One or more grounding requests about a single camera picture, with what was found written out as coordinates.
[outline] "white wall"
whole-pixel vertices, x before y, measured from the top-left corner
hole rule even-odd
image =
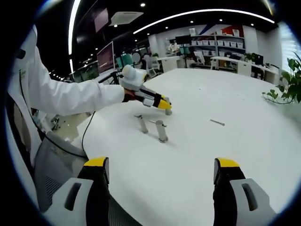
[[[279,29],[269,33],[256,31],[258,42],[258,54],[263,56],[264,63],[276,65],[282,68],[282,50]]]
[[[243,26],[243,30],[246,52],[259,54],[256,29],[248,26]]]

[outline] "monitor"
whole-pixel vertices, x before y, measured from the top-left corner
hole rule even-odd
[[[115,69],[114,47],[112,41],[97,53],[97,64],[99,73]]]
[[[191,44],[191,36],[190,35],[178,36],[175,38],[175,40],[178,45]]]

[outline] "computer screen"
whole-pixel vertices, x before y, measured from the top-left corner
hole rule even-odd
[[[99,73],[115,69],[113,42],[110,42],[97,53],[97,61]]]

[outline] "curved led light strip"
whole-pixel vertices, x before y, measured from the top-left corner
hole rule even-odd
[[[177,15],[169,16],[169,17],[166,17],[164,19],[158,20],[158,21],[156,21],[154,23],[151,23],[149,25],[146,25],[145,27],[140,28],[139,30],[135,31],[133,34],[137,34],[138,32],[140,32],[140,31],[142,31],[142,30],[144,30],[144,29],[146,29],[148,27],[151,27],[151,26],[153,26],[155,24],[161,23],[163,21],[166,21],[166,20],[178,17],[178,16],[188,15],[188,14],[192,14],[192,13],[203,13],[203,12],[232,12],[232,13],[242,13],[242,14],[247,14],[247,15],[250,15],[250,16],[255,16],[255,17],[258,17],[260,19],[269,21],[272,24],[275,23],[275,21],[270,20],[270,19],[268,19],[266,17],[263,17],[263,16],[260,16],[260,15],[257,15],[255,13],[249,13],[249,12],[245,12],[245,11],[241,11],[241,10],[235,10],[235,9],[211,8],[211,9],[200,9],[200,10],[195,10],[195,11],[190,11],[190,12],[186,12],[186,13],[180,13],[180,14],[177,14]]]
[[[71,11],[71,16],[70,16],[70,22],[69,22],[69,31],[68,31],[68,52],[69,55],[72,54],[72,37],[73,37],[73,28],[74,28],[74,21],[75,21],[75,16],[77,13],[77,9],[79,8],[80,0],[75,0],[72,11]]]

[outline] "metal rod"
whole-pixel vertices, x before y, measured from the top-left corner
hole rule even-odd
[[[168,141],[168,137],[167,137],[166,131],[165,131],[166,125],[163,124],[163,121],[162,120],[157,120],[157,121],[150,121],[150,122],[156,124],[157,131],[158,131],[158,134],[159,134],[159,141],[161,143],[165,143],[166,141]]]
[[[170,104],[169,98],[166,97],[164,98],[166,102],[168,102]],[[165,109],[165,114],[166,115],[171,115],[173,112],[171,111],[171,109]]]
[[[221,122],[219,122],[219,121],[215,121],[215,120],[212,120],[212,119],[210,119],[210,121],[213,121],[213,122],[215,122],[215,123],[217,123],[217,124],[220,124],[220,125],[222,125],[222,126],[225,126],[225,123],[221,123]]]
[[[146,128],[145,121],[143,120],[142,115],[138,115],[138,116],[135,115],[135,117],[138,118],[138,121],[139,121],[139,123],[141,125],[141,131],[142,131],[142,133],[148,133],[149,131]]]

